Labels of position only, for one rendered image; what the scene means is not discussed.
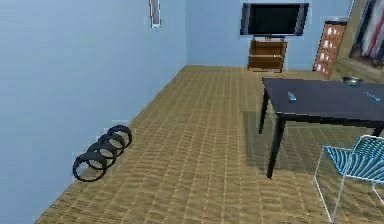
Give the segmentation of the grey metal bowl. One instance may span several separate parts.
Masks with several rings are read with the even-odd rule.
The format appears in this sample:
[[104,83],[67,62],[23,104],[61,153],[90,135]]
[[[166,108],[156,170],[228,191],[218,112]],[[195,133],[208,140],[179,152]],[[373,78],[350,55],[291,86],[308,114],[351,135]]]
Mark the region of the grey metal bowl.
[[363,83],[364,80],[357,77],[343,77],[342,82],[349,86],[358,86]]

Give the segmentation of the brown wooden television stand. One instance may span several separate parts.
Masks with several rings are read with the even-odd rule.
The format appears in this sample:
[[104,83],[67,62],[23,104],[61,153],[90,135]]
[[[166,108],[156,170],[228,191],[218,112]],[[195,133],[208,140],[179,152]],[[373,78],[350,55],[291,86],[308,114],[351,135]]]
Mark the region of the brown wooden television stand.
[[247,69],[252,72],[281,73],[286,48],[284,39],[253,39],[250,42]]

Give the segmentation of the black television set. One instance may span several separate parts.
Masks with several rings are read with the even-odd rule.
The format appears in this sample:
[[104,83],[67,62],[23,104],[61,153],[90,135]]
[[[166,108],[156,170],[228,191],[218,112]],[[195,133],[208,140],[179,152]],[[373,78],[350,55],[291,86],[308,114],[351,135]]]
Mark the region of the black television set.
[[308,3],[244,3],[241,35],[302,36]]

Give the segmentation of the black dining table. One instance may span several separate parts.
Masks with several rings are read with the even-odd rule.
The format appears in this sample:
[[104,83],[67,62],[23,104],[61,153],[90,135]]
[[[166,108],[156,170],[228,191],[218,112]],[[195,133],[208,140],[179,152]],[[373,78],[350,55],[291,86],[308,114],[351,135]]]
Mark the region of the black dining table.
[[[285,125],[288,121],[371,128],[378,136],[384,131],[384,84],[348,86],[341,81],[263,78],[260,119],[271,105],[276,114],[267,176],[273,176]],[[288,92],[295,95],[291,101]],[[364,94],[381,99],[376,102]]]

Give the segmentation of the orange panelled room door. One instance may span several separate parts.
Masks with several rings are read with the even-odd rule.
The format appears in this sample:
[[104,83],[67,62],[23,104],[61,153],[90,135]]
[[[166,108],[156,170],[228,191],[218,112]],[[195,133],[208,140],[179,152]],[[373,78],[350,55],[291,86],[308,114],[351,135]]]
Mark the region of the orange panelled room door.
[[346,28],[346,21],[328,20],[324,24],[318,45],[313,71],[329,79],[335,63]]

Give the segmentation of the open wooden wardrobe with clothes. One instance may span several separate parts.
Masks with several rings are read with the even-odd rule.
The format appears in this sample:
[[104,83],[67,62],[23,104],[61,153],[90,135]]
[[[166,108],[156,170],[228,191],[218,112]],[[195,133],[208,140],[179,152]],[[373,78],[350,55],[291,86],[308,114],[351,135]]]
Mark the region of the open wooden wardrobe with clothes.
[[353,0],[332,75],[384,83],[384,0]]

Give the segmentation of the grey framed wall picture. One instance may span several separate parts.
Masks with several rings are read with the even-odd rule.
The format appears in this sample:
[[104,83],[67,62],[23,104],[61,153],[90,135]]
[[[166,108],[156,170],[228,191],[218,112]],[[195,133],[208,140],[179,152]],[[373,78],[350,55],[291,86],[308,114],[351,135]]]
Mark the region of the grey framed wall picture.
[[151,27],[158,28],[161,26],[159,0],[149,0],[149,7],[150,7]]

